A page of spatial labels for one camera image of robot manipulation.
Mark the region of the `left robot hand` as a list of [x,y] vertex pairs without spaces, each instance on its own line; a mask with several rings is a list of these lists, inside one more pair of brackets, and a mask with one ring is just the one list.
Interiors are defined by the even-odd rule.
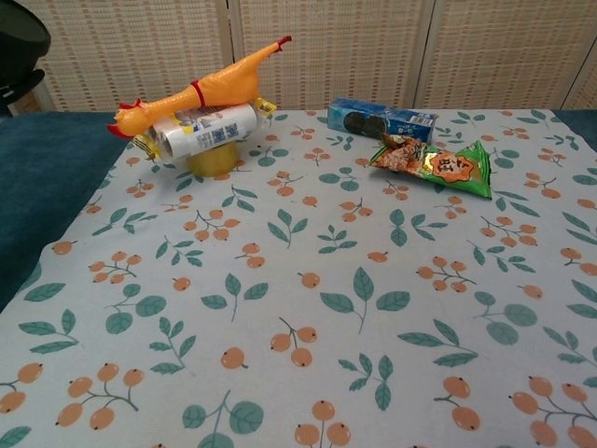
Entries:
[[30,93],[45,77],[43,69],[35,69],[23,79],[8,83],[1,87],[1,117],[12,117],[9,106],[17,103]]

